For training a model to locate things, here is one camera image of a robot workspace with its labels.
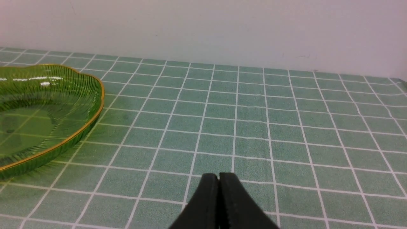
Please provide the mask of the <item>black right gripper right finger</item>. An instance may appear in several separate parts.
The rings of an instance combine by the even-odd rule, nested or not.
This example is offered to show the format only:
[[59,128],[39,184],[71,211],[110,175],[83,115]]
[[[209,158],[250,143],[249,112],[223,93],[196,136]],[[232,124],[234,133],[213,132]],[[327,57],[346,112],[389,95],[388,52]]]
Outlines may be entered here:
[[248,194],[234,173],[220,173],[218,227],[220,229],[278,229]]

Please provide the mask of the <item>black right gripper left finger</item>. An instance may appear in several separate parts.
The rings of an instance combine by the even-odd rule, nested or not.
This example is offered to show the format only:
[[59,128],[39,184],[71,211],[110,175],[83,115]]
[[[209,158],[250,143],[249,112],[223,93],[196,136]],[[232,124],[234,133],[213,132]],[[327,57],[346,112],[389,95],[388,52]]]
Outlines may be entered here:
[[217,229],[218,177],[213,173],[201,176],[197,189],[170,229]]

